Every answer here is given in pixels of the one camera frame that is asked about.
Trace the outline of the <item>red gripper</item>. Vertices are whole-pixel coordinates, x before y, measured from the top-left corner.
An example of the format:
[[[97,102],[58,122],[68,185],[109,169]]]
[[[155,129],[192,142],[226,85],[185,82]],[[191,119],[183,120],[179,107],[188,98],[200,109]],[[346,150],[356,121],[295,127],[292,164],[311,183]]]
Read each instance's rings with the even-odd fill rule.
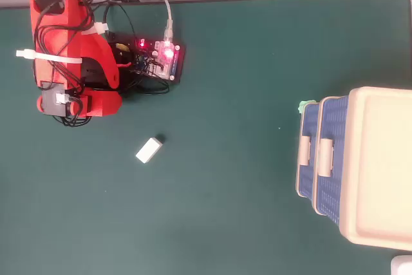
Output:
[[[103,112],[103,91],[85,91],[69,104],[70,115],[79,117],[101,117]],[[115,91],[106,96],[106,116],[116,114],[122,106],[122,97]]]

